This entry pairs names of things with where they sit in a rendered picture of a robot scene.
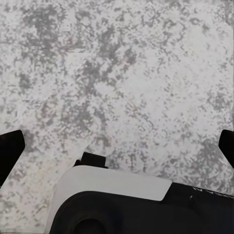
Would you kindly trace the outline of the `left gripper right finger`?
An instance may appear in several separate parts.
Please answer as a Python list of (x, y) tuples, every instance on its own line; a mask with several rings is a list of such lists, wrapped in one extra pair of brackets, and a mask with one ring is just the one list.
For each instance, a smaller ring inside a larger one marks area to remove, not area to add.
[(218, 146), (234, 169), (234, 132), (222, 130)]

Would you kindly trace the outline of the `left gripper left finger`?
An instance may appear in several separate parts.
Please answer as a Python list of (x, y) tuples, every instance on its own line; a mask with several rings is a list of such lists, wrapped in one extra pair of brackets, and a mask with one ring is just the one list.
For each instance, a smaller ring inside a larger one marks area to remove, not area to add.
[(0, 135), (0, 188), (25, 149), (22, 130)]

